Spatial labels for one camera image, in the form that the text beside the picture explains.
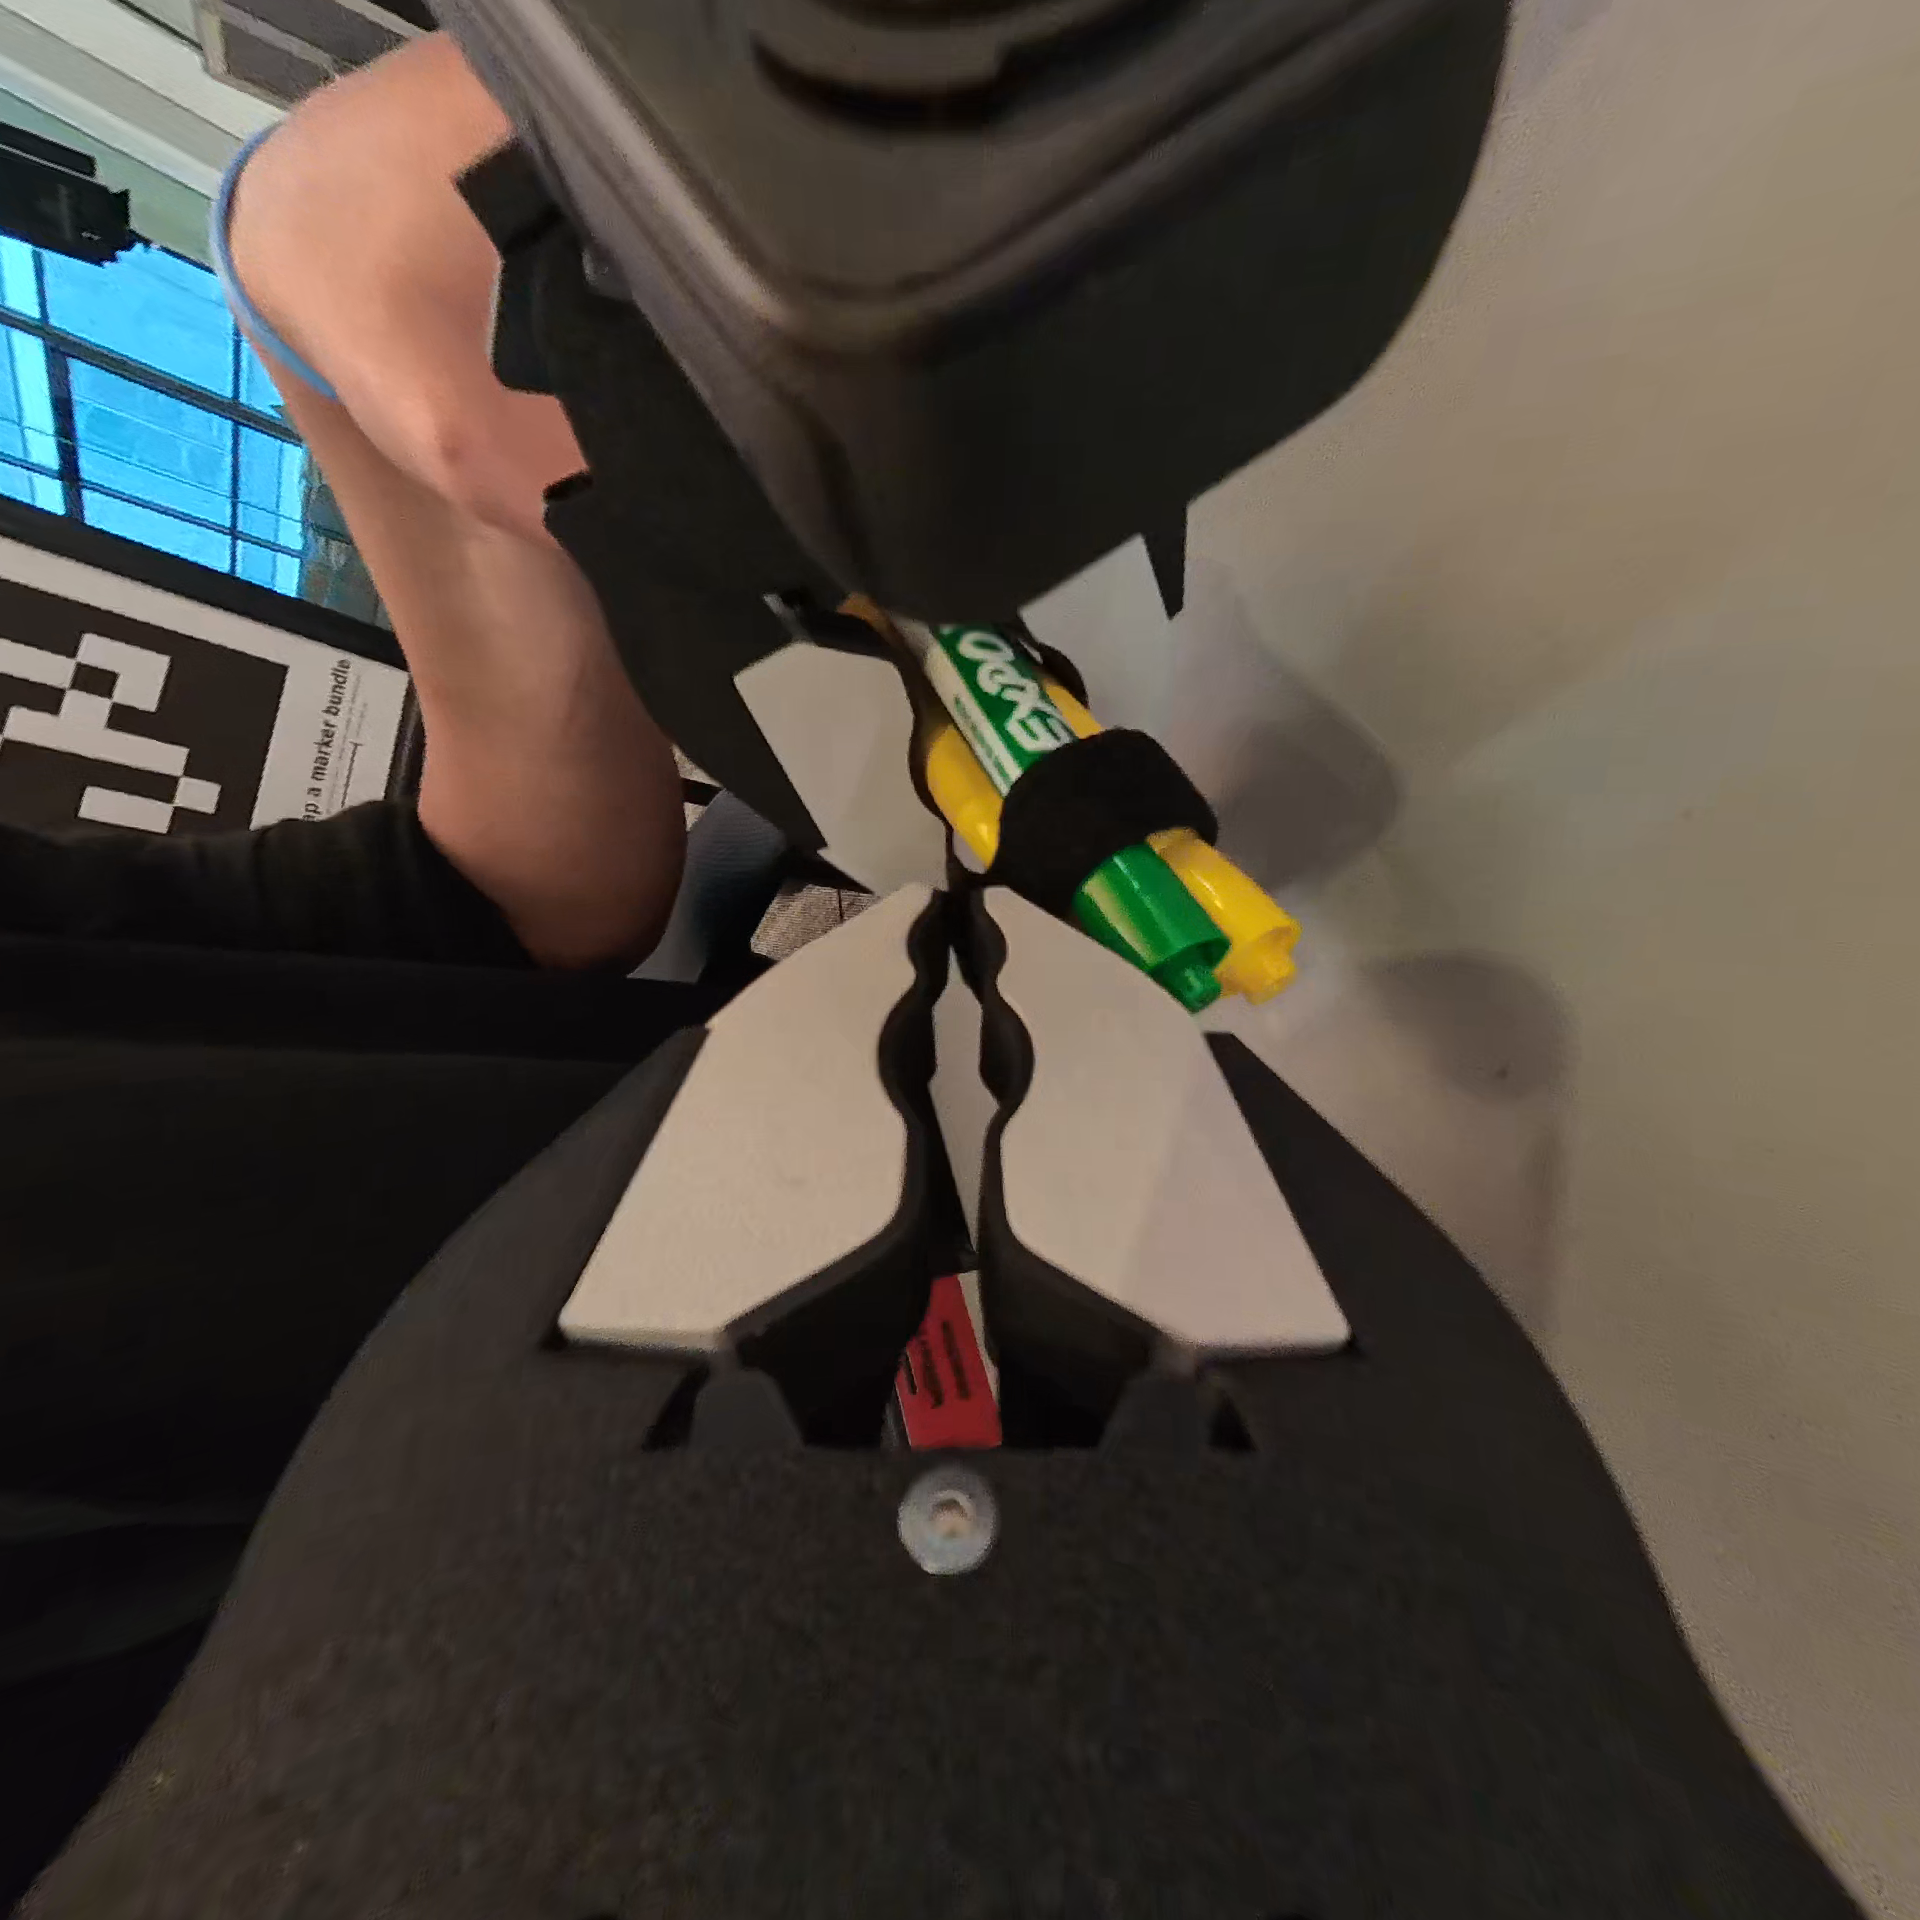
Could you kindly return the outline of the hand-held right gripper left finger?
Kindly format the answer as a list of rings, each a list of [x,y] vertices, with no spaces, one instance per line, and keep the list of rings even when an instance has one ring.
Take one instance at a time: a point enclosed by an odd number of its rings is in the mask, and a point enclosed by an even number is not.
[[[944,895],[907,882],[697,1040],[561,1309],[571,1345],[893,1365],[942,1221],[933,1007]]]

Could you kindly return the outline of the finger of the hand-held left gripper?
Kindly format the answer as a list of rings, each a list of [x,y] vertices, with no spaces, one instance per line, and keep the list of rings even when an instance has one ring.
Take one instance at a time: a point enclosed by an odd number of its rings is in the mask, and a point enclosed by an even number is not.
[[[1170,700],[1172,620],[1146,542],[1132,540],[1045,591],[1030,632],[1085,685],[1102,724],[1164,724]]]
[[[861,889],[946,882],[948,830],[918,791],[907,650],[865,602],[765,602],[782,645],[736,689],[810,818],[819,860]]]

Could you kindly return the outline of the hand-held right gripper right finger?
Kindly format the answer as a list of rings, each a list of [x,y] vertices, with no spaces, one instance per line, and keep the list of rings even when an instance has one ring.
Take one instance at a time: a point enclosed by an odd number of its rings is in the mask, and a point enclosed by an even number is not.
[[[1332,1356],[1354,1330],[1210,1033],[1022,895],[970,901],[979,1276],[1006,1343],[1116,1365]]]

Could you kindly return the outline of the green dry-erase marker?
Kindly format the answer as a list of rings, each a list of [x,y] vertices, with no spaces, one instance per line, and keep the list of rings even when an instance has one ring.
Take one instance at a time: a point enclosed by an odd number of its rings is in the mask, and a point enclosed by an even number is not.
[[[1149,844],[1147,801],[1177,799],[1179,783],[1174,769],[1155,769],[1161,750],[1144,736],[1102,748],[1075,733],[1041,663],[1006,629],[921,624],[958,668],[965,727],[1004,796],[989,882],[1077,922],[1187,1013],[1210,1007],[1230,944]]]

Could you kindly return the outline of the yellow marker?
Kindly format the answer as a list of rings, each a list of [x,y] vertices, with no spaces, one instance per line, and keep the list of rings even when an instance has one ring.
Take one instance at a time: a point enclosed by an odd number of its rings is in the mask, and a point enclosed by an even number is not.
[[[1004,796],[965,727],[958,668],[928,626],[900,624],[865,594],[844,598],[838,612],[874,629],[898,653],[913,710],[907,773],[946,828],[952,862],[986,874],[1000,849]]]
[[[1198,832],[1164,830],[1149,844],[1230,944],[1216,962],[1220,992],[1253,1006],[1281,997],[1293,977],[1293,917]]]

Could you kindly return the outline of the person's left forearm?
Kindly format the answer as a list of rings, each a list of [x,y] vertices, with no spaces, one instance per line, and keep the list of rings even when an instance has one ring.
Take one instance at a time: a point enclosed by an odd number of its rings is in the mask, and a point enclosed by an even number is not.
[[[540,965],[638,965],[681,886],[681,773],[544,527],[584,465],[561,407],[505,392],[419,439],[284,398],[413,678],[420,828]]]

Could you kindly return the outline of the person's left hand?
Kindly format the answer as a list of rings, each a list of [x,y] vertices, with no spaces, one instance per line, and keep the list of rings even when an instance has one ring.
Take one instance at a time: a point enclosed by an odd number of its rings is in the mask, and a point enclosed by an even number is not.
[[[554,546],[544,496],[584,453],[555,399],[493,372],[499,262],[459,192],[507,135],[449,37],[410,38],[262,140],[226,231],[252,341],[346,508],[412,488]]]

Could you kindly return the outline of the printed tag paper sheet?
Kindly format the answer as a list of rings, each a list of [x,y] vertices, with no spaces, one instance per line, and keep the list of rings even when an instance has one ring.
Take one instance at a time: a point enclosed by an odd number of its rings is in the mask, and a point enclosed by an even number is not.
[[[4,824],[179,838],[394,791],[400,668],[12,537],[3,553]]]

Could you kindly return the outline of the person's black clothing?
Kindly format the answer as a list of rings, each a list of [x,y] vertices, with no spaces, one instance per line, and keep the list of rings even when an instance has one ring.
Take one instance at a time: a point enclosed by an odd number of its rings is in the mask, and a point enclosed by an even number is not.
[[[410,801],[3,869],[16,1684],[209,1617],[394,1295],[724,994],[536,967]]]

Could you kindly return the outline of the ceiling air vent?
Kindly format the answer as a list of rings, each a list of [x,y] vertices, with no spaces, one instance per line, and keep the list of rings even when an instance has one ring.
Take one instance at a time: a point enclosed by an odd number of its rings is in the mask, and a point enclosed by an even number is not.
[[[436,26],[426,4],[194,1],[206,70],[261,102],[291,106]]]

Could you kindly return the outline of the window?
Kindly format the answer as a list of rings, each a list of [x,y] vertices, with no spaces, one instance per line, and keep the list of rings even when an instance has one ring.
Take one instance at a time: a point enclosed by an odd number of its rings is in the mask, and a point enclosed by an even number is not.
[[[128,194],[134,241],[83,262],[3,241],[4,496],[388,629],[321,471],[233,321],[209,201],[13,92],[4,127]]]

